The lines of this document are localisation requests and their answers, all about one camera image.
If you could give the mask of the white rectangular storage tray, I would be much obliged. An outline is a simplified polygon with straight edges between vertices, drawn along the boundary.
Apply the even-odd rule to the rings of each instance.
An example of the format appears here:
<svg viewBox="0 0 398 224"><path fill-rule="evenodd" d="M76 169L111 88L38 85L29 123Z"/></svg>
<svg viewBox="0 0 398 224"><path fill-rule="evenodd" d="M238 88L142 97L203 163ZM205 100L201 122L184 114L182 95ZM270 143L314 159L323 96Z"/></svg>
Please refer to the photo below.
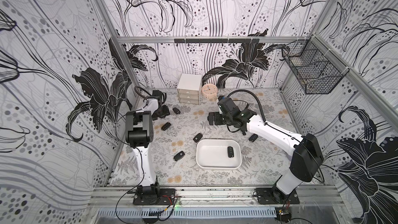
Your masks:
<svg viewBox="0 0 398 224"><path fill-rule="evenodd" d="M227 147L234 148L234 158L229 158ZM202 169L236 170L242 163L241 148L238 142L225 139L203 139L197 144L197 165Z"/></svg>

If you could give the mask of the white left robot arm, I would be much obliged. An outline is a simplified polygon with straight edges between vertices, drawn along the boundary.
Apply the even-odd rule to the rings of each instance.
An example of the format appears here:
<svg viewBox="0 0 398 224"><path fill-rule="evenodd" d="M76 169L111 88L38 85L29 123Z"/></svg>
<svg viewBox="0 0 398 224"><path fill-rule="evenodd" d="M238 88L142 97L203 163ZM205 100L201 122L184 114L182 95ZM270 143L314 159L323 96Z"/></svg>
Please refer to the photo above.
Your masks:
<svg viewBox="0 0 398 224"><path fill-rule="evenodd" d="M142 194L154 194L159 187L150 154L150 144L154 139L153 121L170 115L166 106L167 94L160 90L149 93L135 86L135 93L144 99L138 109L125 115L125 143L134 149L140 169L140 183L137 190Z"/></svg>

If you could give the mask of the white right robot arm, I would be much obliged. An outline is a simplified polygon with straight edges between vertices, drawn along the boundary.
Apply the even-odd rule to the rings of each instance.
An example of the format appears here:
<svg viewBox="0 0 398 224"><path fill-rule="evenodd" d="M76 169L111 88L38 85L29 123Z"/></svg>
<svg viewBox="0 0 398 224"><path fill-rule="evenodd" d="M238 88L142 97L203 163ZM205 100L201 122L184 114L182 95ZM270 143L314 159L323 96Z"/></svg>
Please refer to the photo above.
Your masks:
<svg viewBox="0 0 398 224"><path fill-rule="evenodd" d="M291 157L289 170L273 185L276 197L288 197L303 182L309 183L324 162L324 156L317 138L290 132L266 120L260 100L255 96L259 111L248 106L240 109L230 95L217 102L221 119L227 127L235 127L237 132L251 133L272 142Z"/></svg>

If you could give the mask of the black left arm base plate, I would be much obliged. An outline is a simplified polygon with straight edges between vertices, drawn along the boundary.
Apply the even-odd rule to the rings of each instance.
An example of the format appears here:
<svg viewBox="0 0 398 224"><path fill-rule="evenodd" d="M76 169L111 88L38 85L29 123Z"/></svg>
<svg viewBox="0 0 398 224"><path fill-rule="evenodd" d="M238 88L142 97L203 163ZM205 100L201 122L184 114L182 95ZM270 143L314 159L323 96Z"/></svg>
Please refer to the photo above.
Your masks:
<svg viewBox="0 0 398 224"><path fill-rule="evenodd" d="M175 202L175 193L176 189L174 188L160 188L160 189L149 189L148 187L140 188L135 194L133 204L138 206L173 205Z"/></svg>

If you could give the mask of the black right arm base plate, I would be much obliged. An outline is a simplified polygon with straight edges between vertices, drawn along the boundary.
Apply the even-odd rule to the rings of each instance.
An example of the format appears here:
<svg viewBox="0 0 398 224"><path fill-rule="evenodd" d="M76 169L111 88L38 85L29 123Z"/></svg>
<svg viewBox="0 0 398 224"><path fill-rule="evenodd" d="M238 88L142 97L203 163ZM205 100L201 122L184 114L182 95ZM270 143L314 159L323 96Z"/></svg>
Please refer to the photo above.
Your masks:
<svg viewBox="0 0 398 224"><path fill-rule="evenodd" d="M253 196L261 205L281 204L286 206L287 204L300 203L296 190L285 195L277 188L263 187L256 188L254 190Z"/></svg>

